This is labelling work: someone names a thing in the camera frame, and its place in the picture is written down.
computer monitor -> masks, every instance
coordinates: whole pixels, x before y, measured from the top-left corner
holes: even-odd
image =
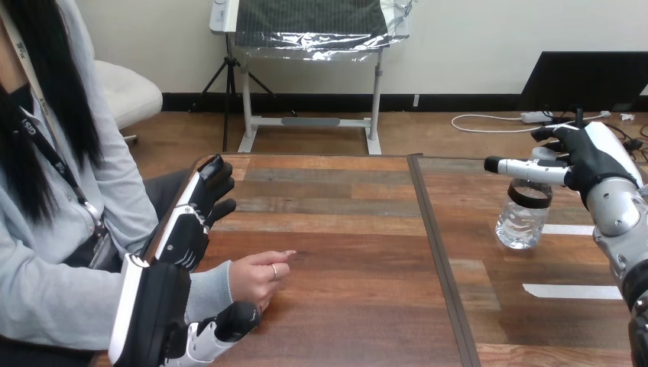
[[[543,52],[520,111],[629,111],[648,85],[648,52]]]

ring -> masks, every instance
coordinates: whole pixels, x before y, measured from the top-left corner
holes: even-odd
[[[279,279],[279,271],[277,270],[277,268],[274,267],[274,264],[270,266],[274,269],[274,280],[276,281]]]

tripod stand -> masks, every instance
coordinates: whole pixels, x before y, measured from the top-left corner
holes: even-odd
[[[223,63],[221,64],[221,67],[216,71],[216,74],[214,74],[214,77],[209,81],[205,89],[200,93],[198,98],[196,98],[196,101],[193,102],[191,105],[191,108],[189,108],[189,113],[196,111],[196,105],[197,103],[207,94],[207,91],[209,88],[212,86],[212,84],[216,81],[216,79],[219,77],[221,72],[227,67],[227,87],[225,88],[225,111],[224,111],[224,126],[223,126],[223,149],[222,151],[227,151],[227,130],[228,130],[228,120],[229,120],[229,99],[230,96],[233,98],[236,98],[236,84],[234,82],[234,67],[241,67],[241,63],[236,60],[236,57],[232,56],[232,44],[230,42],[230,37],[229,34],[225,35],[225,43],[227,45],[227,56],[223,60]],[[256,76],[254,76],[252,73],[249,73],[249,76],[258,84],[261,88],[263,88],[267,94],[269,94],[271,97],[274,98],[274,93],[268,87],[265,86]]]

robotic arm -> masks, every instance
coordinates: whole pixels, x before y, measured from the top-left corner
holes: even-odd
[[[560,125],[532,133],[558,160],[486,158],[487,171],[577,190],[594,224],[594,241],[610,261],[632,318],[628,326],[633,362],[648,365],[648,193],[623,145],[600,122],[584,128]]]
[[[234,187],[231,175],[220,156],[198,167],[141,254],[124,257],[109,347],[114,366],[207,366],[261,322],[256,305],[241,302],[200,323],[184,320],[190,272],[205,254],[209,228],[236,208],[231,199],[217,203]]]

white cable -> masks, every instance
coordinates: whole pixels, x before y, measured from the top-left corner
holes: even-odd
[[[603,117],[608,117],[609,115],[610,115],[609,111],[601,111],[600,115],[594,116],[594,117],[587,117],[587,118],[585,118],[583,120],[588,121],[588,120],[600,119],[600,118],[603,118]],[[539,128],[545,128],[545,127],[571,128],[571,129],[578,130],[578,128],[569,125],[569,124],[574,123],[575,121],[565,122],[563,124],[555,124],[555,125],[548,125],[548,126],[538,126],[538,127],[535,127],[535,128],[525,128],[525,129],[522,129],[522,130],[475,130],[475,129],[471,129],[471,128],[462,128],[460,126],[457,126],[457,124],[455,124],[456,120],[463,119],[464,117],[481,117],[481,118],[484,118],[484,119],[496,119],[496,120],[505,120],[505,121],[522,121],[521,117],[510,117],[509,118],[509,117],[497,117],[497,116],[489,116],[489,115],[460,115],[460,116],[457,116],[457,117],[453,118],[450,123],[452,124],[452,126],[454,128],[456,128],[458,130],[461,130],[463,132],[480,132],[480,133],[484,133],[484,134],[512,134],[512,133],[518,133],[518,132],[533,132],[533,131],[535,131],[535,130],[537,130]]]

